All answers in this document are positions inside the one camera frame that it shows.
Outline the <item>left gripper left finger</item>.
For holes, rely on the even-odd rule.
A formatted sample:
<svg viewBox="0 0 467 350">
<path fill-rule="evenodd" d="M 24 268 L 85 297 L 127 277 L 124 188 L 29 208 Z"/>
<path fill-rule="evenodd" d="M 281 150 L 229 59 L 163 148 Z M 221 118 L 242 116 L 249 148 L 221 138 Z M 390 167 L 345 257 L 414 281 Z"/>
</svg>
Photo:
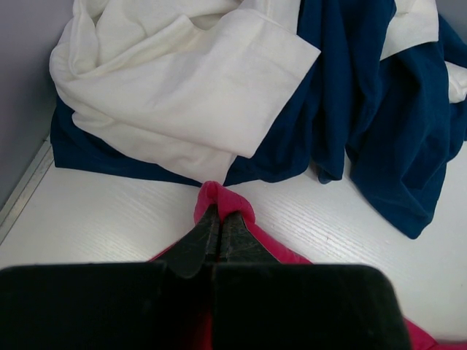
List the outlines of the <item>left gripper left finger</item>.
<svg viewBox="0 0 467 350">
<path fill-rule="evenodd" d="M 24 265 L 1 270 L 3 349 L 210 349 L 203 265 L 220 229 L 209 206 L 148 262 Z"/>
</svg>

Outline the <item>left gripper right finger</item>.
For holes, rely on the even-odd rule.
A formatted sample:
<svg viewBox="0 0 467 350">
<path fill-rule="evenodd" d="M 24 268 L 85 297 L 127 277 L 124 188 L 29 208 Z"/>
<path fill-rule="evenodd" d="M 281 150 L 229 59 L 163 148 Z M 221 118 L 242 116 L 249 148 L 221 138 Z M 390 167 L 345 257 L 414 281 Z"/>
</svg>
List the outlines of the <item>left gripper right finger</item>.
<svg viewBox="0 0 467 350">
<path fill-rule="evenodd" d="M 213 269 L 214 349 L 409 349 L 392 284 L 365 265 L 282 264 L 240 213 Z"/>
</svg>

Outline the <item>pink t shirt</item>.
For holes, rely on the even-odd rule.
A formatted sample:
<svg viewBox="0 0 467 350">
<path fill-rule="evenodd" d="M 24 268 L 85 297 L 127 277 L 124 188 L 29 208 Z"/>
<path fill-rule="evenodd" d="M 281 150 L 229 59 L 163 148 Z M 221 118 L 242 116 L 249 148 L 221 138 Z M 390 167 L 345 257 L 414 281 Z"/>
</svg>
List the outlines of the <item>pink t shirt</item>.
<svg viewBox="0 0 467 350">
<path fill-rule="evenodd" d="M 242 196 L 205 183 L 166 265 L 159 349 L 464 349 L 405 319 L 366 265 L 314 264 L 272 238 Z"/>
</svg>

